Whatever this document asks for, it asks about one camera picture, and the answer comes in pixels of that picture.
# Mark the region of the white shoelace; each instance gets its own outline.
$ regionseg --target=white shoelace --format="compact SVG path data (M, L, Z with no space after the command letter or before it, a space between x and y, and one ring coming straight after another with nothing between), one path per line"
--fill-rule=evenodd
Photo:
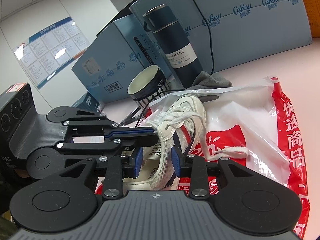
M198 117L202 123L203 128L200 134L200 145L201 145L204 157L208 161L215 161L221 157L244 159L249 155L249 149L246 147L225 147L222 150L212 152L212 155L210 155L209 148L206 142L207 129L206 129L206 126L204 125L204 120L200 114L189 111L189 109L187 108L177 108L177 109L169 110L167 112L161 112L159 114L160 118L147 121L146 124L150 125L153 129L157 130L158 126L162 122L169 121L168 126L178 129L181 127L181 123L183 121L193 116Z

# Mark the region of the white table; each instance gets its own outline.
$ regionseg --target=white table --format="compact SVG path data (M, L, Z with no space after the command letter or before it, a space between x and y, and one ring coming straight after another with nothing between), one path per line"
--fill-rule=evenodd
M304 239L316 240L320 235L320 153L317 149L320 141L320 115L317 111L320 109L320 39L314 39L309 46L254 60L220 73L233 86L249 85L266 76L279 78L283 92L295 109L306 158L311 208ZM136 107L137 104L127 98L108 104L103 112L110 120L119 123Z

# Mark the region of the red and white plastic bag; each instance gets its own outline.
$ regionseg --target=red and white plastic bag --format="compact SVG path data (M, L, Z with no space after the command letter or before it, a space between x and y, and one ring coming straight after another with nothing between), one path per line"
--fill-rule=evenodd
M224 147L247 147L250 156L235 161L283 184L300 197L302 214L294 232L303 238L310 208L304 151L294 109L278 78L268 77L246 87L175 92L150 103L153 114L147 119L156 118L186 94L207 101L204 107L210 153ZM203 156L200 145L192 154ZM217 194L215 177L209 177L208 182L210 194ZM178 189L188 193L189 185L189 178L181 178Z

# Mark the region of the orange box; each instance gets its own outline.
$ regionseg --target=orange box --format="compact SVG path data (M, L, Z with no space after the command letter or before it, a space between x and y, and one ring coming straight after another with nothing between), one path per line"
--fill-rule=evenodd
M320 37L320 0L303 0L309 18L312 37Z

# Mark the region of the cardboard box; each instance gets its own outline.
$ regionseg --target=cardboard box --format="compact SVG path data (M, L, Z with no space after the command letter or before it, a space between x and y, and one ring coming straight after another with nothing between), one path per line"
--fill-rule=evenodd
M306 7L312 37L320 38L320 0L303 0Z
M100 103L129 97L131 81L144 68L156 64L169 78L169 62L159 54L133 15L110 24L87 48L72 71Z
M215 72L312 42L302 0L195 0L209 24ZM209 31L192 0L138 0L130 10L143 15L167 4L184 28L201 65L212 70Z
M85 93L79 100L77 100L72 107L81 108L84 110L90 110L97 112L99 102L95 100L89 92Z

